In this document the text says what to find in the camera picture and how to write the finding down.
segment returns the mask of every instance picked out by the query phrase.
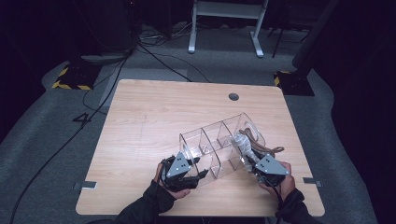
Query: tabletop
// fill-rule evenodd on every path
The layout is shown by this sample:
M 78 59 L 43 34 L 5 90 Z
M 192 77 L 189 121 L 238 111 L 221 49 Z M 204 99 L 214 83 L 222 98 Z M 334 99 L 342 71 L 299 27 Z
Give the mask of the tabletop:
M 230 93 L 239 99 L 231 100 Z M 158 163 L 179 152 L 179 135 L 246 113 L 267 147 L 284 147 L 276 154 L 292 166 L 296 187 L 304 194 L 312 216 L 324 215 L 298 134 L 281 89 L 269 86 L 123 79 L 119 82 L 94 152 L 77 212 L 117 215 L 140 198 L 155 176 Z M 276 201 L 239 169 L 193 189 L 163 216 L 273 216 Z

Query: dark background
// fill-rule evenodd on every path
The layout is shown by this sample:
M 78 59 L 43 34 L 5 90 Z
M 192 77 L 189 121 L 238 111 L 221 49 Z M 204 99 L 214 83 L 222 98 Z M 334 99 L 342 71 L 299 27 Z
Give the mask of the dark background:
M 161 19 L 161 15 L 152 15 L 154 7 L 132 2 L 135 4 L 131 19 L 134 25 L 144 20 L 156 23 L 155 19 Z M 157 6 L 154 0 L 148 2 Z M 164 32 L 169 30 L 170 23 L 189 20 L 191 3 L 162 2 L 167 5 L 162 15 L 167 22 L 160 24 Z M 391 184 L 394 182 L 391 165 L 396 159 L 395 4 L 374 0 L 336 2 L 334 13 L 311 45 L 310 52 L 315 52 L 311 64 L 332 88 L 335 128 L 367 185 L 378 222 L 389 223 L 395 200 Z M 57 3 L 39 0 L 1 3 L 0 142 L 45 91 L 41 78 L 51 68 L 70 60 L 73 52 L 103 52 L 73 2 Z M 84 2 L 78 5 L 87 13 Z M 269 21 L 271 18 L 266 18 L 266 27 L 270 26 Z

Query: gray carpet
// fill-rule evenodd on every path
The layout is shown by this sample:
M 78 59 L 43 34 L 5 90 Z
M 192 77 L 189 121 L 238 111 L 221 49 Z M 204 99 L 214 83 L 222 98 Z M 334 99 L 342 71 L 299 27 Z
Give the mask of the gray carpet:
M 268 32 L 262 31 L 259 39 L 264 57 L 259 59 L 248 35 L 252 29 L 200 31 L 194 54 L 188 53 L 188 36 L 147 49 L 153 53 L 172 55 L 173 57 L 157 57 L 196 82 L 205 82 L 202 76 L 204 74 L 214 83 L 274 86 L 275 71 L 295 70 L 291 60 L 300 45 L 281 43 L 273 59 L 271 55 L 277 34 L 268 38 Z M 285 33 L 286 37 L 297 39 L 303 35 Z M 141 48 L 136 50 L 121 72 L 125 74 L 155 69 L 166 71 L 162 74 L 167 77 L 152 73 L 150 78 L 139 78 L 176 78 L 175 80 L 185 81 L 172 75 L 151 55 L 143 52 Z M 60 64 L 44 76 L 42 83 L 47 91 L 25 112 L 0 146 L 1 224 L 10 221 L 14 204 L 29 180 L 79 129 L 80 123 L 72 120 L 83 113 L 93 113 L 87 106 L 99 106 L 108 93 L 107 86 L 112 85 L 119 69 L 115 68 L 115 64 L 104 66 L 93 91 L 52 89 L 52 83 L 65 64 Z M 308 80 L 315 97 L 285 98 L 314 178 L 323 185 L 318 190 L 326 213 L 323 217 L 318 217 L 318 220 L 324 223 L 375 224 L 375 214 L 366 187 L 332 126 L 332 91 L 315 71 L 309 74 Z M 14 223 L 86 223 L 98 218 L 113 217 L 78 215 L 75 210 L 78 191 L 73 190 L 75 182 L 83 181 L 87 174 L 107 111 L 108 107 L 101 108 L 103 113 L 97 113 L 35 179 L 21 200 Z M 161 223 L 208 221 L 209 217 L 161 218 Z M 210 220 L 212 224 L 225 222 L 255 224 L 264 223 L 264 219 L 216 217 Z

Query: white metal stand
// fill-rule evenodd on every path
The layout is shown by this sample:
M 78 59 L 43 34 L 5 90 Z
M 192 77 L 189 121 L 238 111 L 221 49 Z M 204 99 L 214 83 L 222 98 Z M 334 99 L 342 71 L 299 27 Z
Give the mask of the white metal stand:
M 189 53 L 195 52 L 197 15 L 232 17 L 257 20 L 256 30 L 254 32 L 250 32 L 250 37 L 253 42 L 254 49 L 256 50 L 257 57 L 262 58 L 262 47 L 260 46 L 258 36 L 262 27 L 262 19 L 264 18 L 265 10 L 267 9 L 267 3 L 268 0 L 264 0 L 262 5 L 202 2 L 194 0 L 192 7 L 192 31 L 190 35 Z

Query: clear plastic organizer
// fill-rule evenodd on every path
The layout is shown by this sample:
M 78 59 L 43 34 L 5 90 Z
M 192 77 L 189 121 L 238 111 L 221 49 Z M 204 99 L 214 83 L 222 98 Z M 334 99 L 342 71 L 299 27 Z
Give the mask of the clear plastic organizer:
M 204 169 L 209 170 L 210 174 L 200 180 L 198 187 L 245 167 L 233 137 L 239 130 L 246 128 L 251 130 L 257 143 L 265 146 L 262 134 L 245 113 L 180 134 L 180 151 L 192 162 L 188 175 L 198 175 Z

